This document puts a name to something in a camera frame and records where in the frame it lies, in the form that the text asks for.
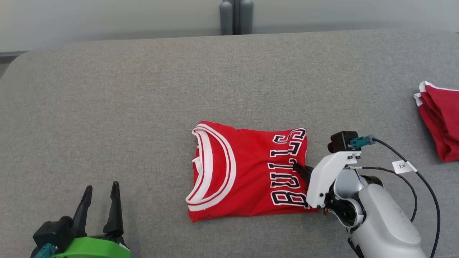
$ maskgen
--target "gray wall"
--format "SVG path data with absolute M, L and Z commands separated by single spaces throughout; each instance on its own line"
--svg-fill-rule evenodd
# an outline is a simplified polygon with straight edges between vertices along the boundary
M 254 0 L 254 33 L 459 31 L 457 0 Z M 219 0 L 0 0 L 0 52 L 94 39 L 219 34 Z

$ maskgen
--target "white label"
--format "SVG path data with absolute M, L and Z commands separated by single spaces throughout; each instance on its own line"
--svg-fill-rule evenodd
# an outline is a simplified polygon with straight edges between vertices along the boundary
M 402 173 L 413 172 L 414 171 L 412 166 L 410 166 L 410 164 L 407 164 L 403 160 L 392 162 L 392 166 L 394 166 L 394 171 L 397 174 L 402 174 Z

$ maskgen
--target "teal connector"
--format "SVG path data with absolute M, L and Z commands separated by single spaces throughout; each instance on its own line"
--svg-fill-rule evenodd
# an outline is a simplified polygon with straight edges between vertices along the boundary
M 362 148 L 365 145 L 375 144 L 373 141 L 374 135 L 368 135 L 351 140 L 351 149 Z
M 51 258 L 56 253 L 56 249 L 52 244 L 45 244 L 34 258 Z

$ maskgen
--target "green robotic arm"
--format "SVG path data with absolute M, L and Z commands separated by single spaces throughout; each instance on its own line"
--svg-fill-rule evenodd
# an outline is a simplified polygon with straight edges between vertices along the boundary
M 31 258 L 130 258 L 131 253 L 122 237 L 123 214 L 118 182 L 113 182 L 110 198 L 112 206 L 104 234 L 87 236 L 85 232 L 88 208 L 91 205 L 92 186 L 86 187 L 73 219 L 45 222 L 33 238 L 37 247 Z

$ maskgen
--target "black cable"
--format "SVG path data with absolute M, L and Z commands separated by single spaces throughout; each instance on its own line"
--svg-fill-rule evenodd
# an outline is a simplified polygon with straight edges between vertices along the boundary
M 399 175 L 399 174 L 395 173 L 393 170 L 386 169 L 386 168 L 362 167 L 362 169 L 377 169 L 377 170 L 387 171 L 389 173 L 392 173 L 392 174 L 398 176 L 399 178 L 403 179 L 403 181 L 405 181 L 405 183 L 409 186 L 409 188 L 413 192 L 413 196 L 414 196 L 414 210 L 413 210 L 413 215 L 411 216 L 411 219 L 410 219 L 410 221 L 413 222 L 414 218 L 416 217 L 416 211 L 418 210 L 418 196 L 416 195 L 416 191 L 414 190 L 413 186 L 408 182 L 408 180 L 406 180 L 406 178 L 404 178 L 402 175 Z
M 379 140 L 379 139 L 376 139 L 376 138 L 372 138 L 373 141 L 375 142 L 379 142 L 381 143 L 382 145 L 386 146 L 387 148 L 389 148 L 391 151 L 393 151 L 395 154 L 397 154 L 397 156 L 399 156 L 403 161 L 405 162 L 408 162 L 408 160 L 403 157 L 400 153 L 398 153 L 394 148 L 392 148 L 389 144 Z M 435 234 L 435 242 L 433 243 L 433 247 L 432 247 L 432 252 L 431 252 L 431 255 L 430 255 L 430 258 L 433 258 L 434 254 L 435 254 L 435 251 L 437 249 L 437 245 L 438 245 L 438 238 L 440 237 L 440 206 L 438 205 L 438 200 L 437 200 L 437 197 L 435 196 L 435 193 L 433 192 L 433 189 L 432 187 L 430 186 L 430 184 L 427 182 L 427 180 L 421 175 L 421 173 L 419 173 L 419 171 L 415 171 L 416 174 L 419 176 L 419 178 L 421 178 L 422 182 L 427 186 L 427 189 L 429 189 L 431 195 L 432 195 L 432 198 L 433 198 L 433 201 L 435 203 L 435 208 L 437 209 L 437 232 Z

